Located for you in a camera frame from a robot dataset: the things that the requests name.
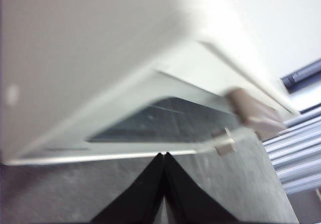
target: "floor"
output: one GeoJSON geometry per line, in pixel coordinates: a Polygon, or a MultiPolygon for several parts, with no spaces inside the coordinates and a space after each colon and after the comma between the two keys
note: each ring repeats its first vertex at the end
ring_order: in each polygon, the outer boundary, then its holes
{"type": "MultiPolygon", "coordinates": [[[[298,223],[256,135],[237,151],[175,156],[209,195],[240,220],[298,223]]],[[[49,166],[2,166],[2,223],[89,221],[122,193],[151,158],[49,166]]],[[[167,223],[165,206],[158,223],[167,223]]]]}

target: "white wall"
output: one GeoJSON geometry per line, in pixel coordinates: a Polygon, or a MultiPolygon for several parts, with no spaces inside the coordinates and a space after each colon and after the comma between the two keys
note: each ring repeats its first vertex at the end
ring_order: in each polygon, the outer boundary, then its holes
{"type": "Polygon", "coordinates": [[[321,0],[232,1],[278,77],[321,58],[321,0]]]}

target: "gray carpet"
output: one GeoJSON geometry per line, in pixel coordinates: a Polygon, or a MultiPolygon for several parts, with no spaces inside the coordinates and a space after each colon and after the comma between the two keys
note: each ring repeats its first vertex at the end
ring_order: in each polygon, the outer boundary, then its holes
{"type": "MultiPolygon", "coordinates": [[[[223,157],[211,152],[175,158],[200,187],[240,220],[297,223],[254,134],[237,143],[237,152],[223,157]]],[[[121,194],[150,160],[2,166],[2,223],[88,221],[121,194]]],[[[158,223],[167,223],[164,209],[165,205],[158,223]]]]}

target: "black object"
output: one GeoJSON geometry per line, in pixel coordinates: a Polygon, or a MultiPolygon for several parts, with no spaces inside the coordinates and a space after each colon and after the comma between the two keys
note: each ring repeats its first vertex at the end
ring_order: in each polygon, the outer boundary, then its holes
{"type": "Polygon", "coordinates": [[[239,126],[234,114],[177,97],[149,104],[117,124],[90,137],[94,143],[195,143],[212,138],[213,131],[239,126]]]}
{"type": "Polygon", "coordinates": [[[282,81],[290,94],[320,80],[321,59],[282,78],[282,81]]]}
{"type": "Polygon", "coordinates": [[[88,224],[153,223],[164,196],[176,223],[237,221],[192,180],[170,153],[159,153],[132,185],[88,224]]]}

